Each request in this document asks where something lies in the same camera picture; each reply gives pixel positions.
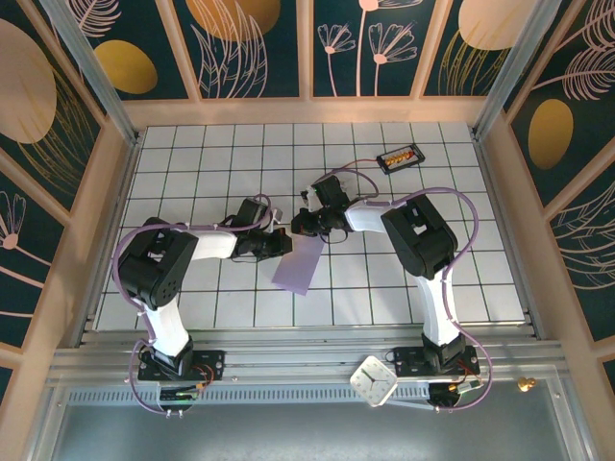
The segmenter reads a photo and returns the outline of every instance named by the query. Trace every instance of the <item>metal bracket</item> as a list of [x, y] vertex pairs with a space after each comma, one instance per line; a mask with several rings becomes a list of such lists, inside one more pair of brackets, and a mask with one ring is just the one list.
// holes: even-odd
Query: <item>metal bracket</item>
[[194, 351], [192, 353], [192, 369], [185, 377], [173, 379], [160, 370], [149, 352], [144, 352], [141, 356], [137, 377], [139, 381], [202, 381], [203, 375], [199, 368], [207, 373], [209, 367], [214, 372], [213, 380], [219, 381], [224, 373], [225, 355], [224, 351]]
[[[475, 375], [480, 374], [479, 359], [477, 352], [472, 346], [467, 346], [465, 352], [459, 358], [464, 365]], [[393, 350], [393, 361], [395, 363], [395, 374], [397, 377], [419, 377], [419, 376], [463, 376], [465, 370], [455, 365], [437, 374], [427, 362], [423, 347], [414, 348], [395, 348]]]

